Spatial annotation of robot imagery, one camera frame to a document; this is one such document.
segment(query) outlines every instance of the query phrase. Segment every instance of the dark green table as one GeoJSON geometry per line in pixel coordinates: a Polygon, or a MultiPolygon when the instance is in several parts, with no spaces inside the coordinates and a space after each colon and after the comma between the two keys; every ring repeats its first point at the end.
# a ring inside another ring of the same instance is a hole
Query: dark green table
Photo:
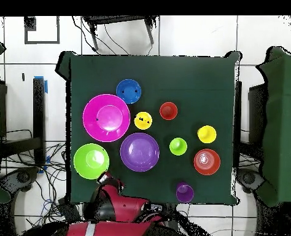
{"type": "Polygon", "coordinates": [[[291,202],[291,54],[272,47],[257,68],[262,71],[269,98],[262,141],[262,175],[266,182],[256,192],[266,205],[273,207],[291,202]]]}
{"type": "Polygon", "coordinates": [[[80,177],[72,162],[79,147],[97,143],[109,154],[110,173],[125,183],[123,195],[177,203],[176,184],[185,181],[195,190],[192,203],[236,204],[231,195],[231,173],[234,71],[238,59],[238,52],[232,52],[226,58],[80,56],[63,52],[56,72],[71,83],[71,100],[67,103],[68,109],[71,106],[71,201],[88,202],[97,187],[96,181],[80,177]],[[134,79],[142,88],[139,101],[128,105],[130,127],[117,141],[96,141],[83,127],[83,109],[96,95],[115,95],[116,86],[123,79],[134,79]],[[159,108],[165,101],[177,104],[178,115],[174,120],[160,117],[159,108]],[[154,137],[160,147],[158,163],[143,173],[124,166],[119,153],[120,145],[128,135],[141,132],[133,123],[134,116],[140,111],[151,114],[152,126],[143,132],[154,137]],[[211,144],[203,144],[196,135],[204,125],[212,125],[217,130],[217,139],[211,144]],[[187,141],[188,149],[182,156],[172,155],[169,151],[169,142],[175,137],[187,141]],[[204,148],[215,150],[221,158],[221,166],[212,176],[199,174],[193,166],[195,154],[204,148]]]}

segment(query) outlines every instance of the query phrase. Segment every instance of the blue tape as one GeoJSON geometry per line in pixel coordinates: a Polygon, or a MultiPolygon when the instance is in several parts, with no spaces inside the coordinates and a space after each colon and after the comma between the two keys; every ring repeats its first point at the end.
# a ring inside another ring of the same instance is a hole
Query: blue tape
{"type": "Polygon", "coordinates": [[[48,89],[47,89],[47,80],[44,81],[44,90],[45,90],[45,93],[48,93],[48,89]]]}
{"type": "MultiPolygon", "coordinates": [[[[35,76],[34,78],[35,79],[44,79],[44,76],[35,76]]],[[[44,81],[44,91],[45,91],[45,93],[48,93],[49,92],[48,85],[47,85],[47,80],[44,81]]]]}
{"type": "MultiPolygon", "coordinates": [[[[48,155],[48,156],[46,157],[46,161],[45,161],[45,162],[46,162],[46,163],[50,163],[50,155],[48,155]]],[[[38,172],[38,174],[43,174],[43,173],[44,173],[43,170],[40,170],[40,171],[38,172]]]]}

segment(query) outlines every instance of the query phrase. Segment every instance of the red bowl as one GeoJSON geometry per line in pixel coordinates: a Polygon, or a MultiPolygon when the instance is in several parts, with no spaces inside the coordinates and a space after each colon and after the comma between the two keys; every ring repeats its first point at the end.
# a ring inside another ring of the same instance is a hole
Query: red bowl
{"type": "Polygon", "coordinates": [[[160,107],[160,115],[166,120],[172,120],[177,115],[177,106],[173,102],[163,103],[160,107]]]}
{"type": "Polygon", "coordinates": [[[220,167],[220,157],[212,149],[200,150],[193,159],[195,169],[202,175],[213,175],[220,167]]]}

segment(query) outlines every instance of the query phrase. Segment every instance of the small purple bowl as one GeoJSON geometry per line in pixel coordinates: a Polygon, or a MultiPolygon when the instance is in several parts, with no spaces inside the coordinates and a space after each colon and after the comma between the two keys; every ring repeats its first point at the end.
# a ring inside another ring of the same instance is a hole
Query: small purple bowl
{"type": "Polygon", "coordinates": [[[194,194],[195,193],[193,192],[192,187],[187,183],[180,182],[177,185],[176,197],[181,203],[189,203],[192,200],[194,194]]]}

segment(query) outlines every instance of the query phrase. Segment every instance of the lime green bowl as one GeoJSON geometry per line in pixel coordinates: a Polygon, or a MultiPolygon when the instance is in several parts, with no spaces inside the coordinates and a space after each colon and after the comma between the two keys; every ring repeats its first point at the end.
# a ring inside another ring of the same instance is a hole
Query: lime green bowl
{"type": "Polygon", "coordinates": [[[169,144],[169,150],[174,155],[182,155],[187,150],[187,143],[182,138],[174,138],[169,144]]]}
{"type": "Polygon", "coordinates": [[[85,179],[97,179],[109,168],[109,155],[98,144],[86,144],[74,154],[74,168],[85,179]]]}

